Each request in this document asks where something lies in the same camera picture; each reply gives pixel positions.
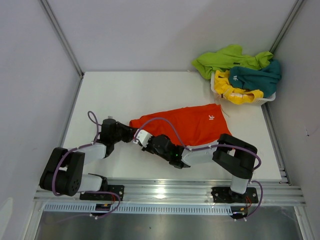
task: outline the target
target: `green shirt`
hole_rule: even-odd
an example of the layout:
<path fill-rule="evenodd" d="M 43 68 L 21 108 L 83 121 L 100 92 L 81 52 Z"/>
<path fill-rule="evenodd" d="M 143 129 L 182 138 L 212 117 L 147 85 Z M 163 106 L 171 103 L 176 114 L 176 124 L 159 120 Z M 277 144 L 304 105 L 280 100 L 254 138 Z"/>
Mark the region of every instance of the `green shirt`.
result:
<path fill-rule="evenodd" d="M 192 65 L 204 79 L 210 79 L 212 72 L 225 72 L 233 67 L 245 67 L 260 70 L 269 65 L 274 55 L 269 51 L 260 52 L 256 56 L 242 55 L 240 45 L 229 45 L 217 52 L 207 52 L 192 61 Z"/>

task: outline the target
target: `yellow shirt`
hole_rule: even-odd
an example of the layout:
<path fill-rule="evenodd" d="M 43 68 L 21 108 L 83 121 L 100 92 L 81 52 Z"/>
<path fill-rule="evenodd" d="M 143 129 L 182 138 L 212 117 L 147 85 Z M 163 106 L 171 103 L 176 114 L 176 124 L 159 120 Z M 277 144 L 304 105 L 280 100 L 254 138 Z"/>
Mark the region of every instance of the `yellow shirt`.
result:
<path fill-rule="evenodd" d="M 227 100 L 234 104 L 252 103 L 257 98 L 263 98 L 264 93 L 260 90 L 247 91 L 241 88 L 234 88 L 229 83 L 230 72 L 215 71 L 214 74 L 214 90 L 218 94 L 222 94 Z"/>

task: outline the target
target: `pile of clothes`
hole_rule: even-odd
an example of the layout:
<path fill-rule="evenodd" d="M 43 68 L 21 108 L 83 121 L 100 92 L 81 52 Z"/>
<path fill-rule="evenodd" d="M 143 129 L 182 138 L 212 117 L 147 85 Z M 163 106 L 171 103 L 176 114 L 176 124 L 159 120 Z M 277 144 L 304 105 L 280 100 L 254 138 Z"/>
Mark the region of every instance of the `pile of clothes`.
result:
<path fill-rule="evenodd" d="M 269 51 L 243 55 L 240 45 L 207 52 L 192 61 L 204 79 L 214 74 L 214 90 L 235 104 L 269 98 L 277 90 L 281 67 Z"/>

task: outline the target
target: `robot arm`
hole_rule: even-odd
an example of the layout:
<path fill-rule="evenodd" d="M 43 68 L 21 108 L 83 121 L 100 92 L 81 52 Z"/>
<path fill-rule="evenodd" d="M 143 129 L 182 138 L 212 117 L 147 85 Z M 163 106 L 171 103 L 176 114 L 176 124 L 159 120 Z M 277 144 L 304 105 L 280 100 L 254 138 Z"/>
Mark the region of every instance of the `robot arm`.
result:
<path fill-rule="evenodd" d="M 96 144 L 74 151 L 67 156 L 62 165 L 65 168 L 59 169 L 55 180 L 56 191 L 60 194 L 73 196 L 77 192 L 101 190 L 105 177 L 83 174 L 84 165 L 108 157 L 114 150 L 116 143 L 120 141 L 129 143 L 133 140 L 135 144 L 142 146 L 142 151 L 165 159 L 175 168 L 189 168 L 196 164 L 214 161 L 232 174 L 230 186 L 232 193 L 243 195 L 246 192 L 248 181 L 253 175 L 255 157 L 241 150 L 236 150 L 234 156 L 229 155 L 232 148 L 223 145 L 238 146 L 257 153 L 254 146 L 228 134 L 222 134 L 220 139 L 209 144 L 209 146 L 219 144 L 218 147 L 188 146 L 188 149 L 185 149 L 181 145 L 173 144 L 164 134 L 153 136 L 149 132 L 141 130 L 135 136 L 137 130 L 137 128 L 126 126 L 112 118 L 105 119 L 101 125 L 100 138 Z M 52 191 L 54 171 L 67 151 L 61 147 L 56 147 L 53 150 L 40 179 L 39 185 L 42 189 Z"/>

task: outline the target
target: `white wall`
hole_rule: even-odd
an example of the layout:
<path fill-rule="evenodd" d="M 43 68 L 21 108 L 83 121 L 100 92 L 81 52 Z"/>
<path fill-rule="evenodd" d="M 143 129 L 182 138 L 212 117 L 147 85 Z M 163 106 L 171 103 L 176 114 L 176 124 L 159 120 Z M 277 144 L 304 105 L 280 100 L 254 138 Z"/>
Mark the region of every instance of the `white wall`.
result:
<path fill-rule="evenodd" d="M 79 78 L 37 0 L 0 2 L 0 205 L 13 198 L 5 240 L 18 240 Z"/>
<path fill-rule="evenodd" d="M 240 44 L 270 49 L 295 0 L 49 0 L 84 71 L 185 71 Z"/>
<path fill-rule="evenodd" d="M 289 177 L 302 187 L 320 238 L 319 12 L 320 1 L 307 0 L 276 51 L 283 73 L 270 109 Z"/>

